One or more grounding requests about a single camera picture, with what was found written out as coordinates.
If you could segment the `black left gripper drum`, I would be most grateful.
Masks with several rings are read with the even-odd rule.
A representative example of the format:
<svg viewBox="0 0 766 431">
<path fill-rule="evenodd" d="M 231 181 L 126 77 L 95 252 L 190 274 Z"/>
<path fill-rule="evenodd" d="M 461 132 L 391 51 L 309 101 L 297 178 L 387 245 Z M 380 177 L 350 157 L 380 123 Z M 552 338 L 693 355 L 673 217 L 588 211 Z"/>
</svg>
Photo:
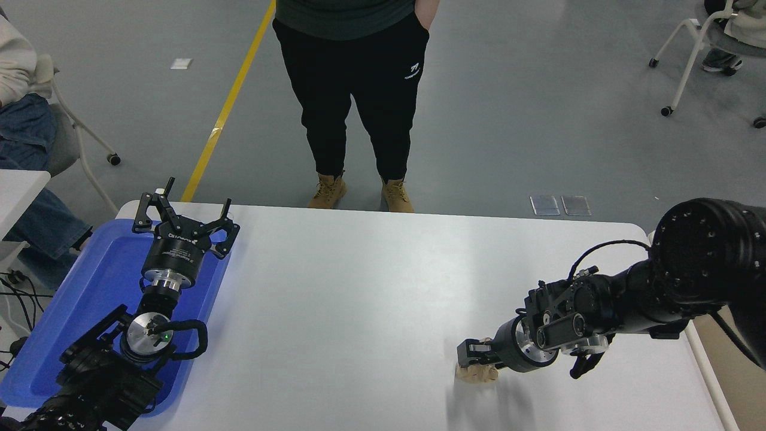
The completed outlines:
<svg viewBox="0 0 766 431">
<path fill-rule="evenodd" d="M 195 285 L 206 251 L 205 239 L 155 233 L 141 273 L 147 280 L 172 280 L 175 289 L 187 289 Z"/>
</svg>

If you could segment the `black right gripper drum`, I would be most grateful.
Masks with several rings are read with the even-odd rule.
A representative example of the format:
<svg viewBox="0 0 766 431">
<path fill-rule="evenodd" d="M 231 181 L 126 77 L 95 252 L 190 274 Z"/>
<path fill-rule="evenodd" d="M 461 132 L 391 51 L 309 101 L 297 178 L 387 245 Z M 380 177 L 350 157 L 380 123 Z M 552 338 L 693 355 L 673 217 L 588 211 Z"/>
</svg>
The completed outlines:
<svg viewBox="0 0 766 431">
<path fill-rule="evenodd" d="M 515 317 L 498 328 L 493 350 L 503 366 L 510 370 L 528 373 L 540 368 L 539 349 L 529 338 L 523 317 Z"/>
</svg>

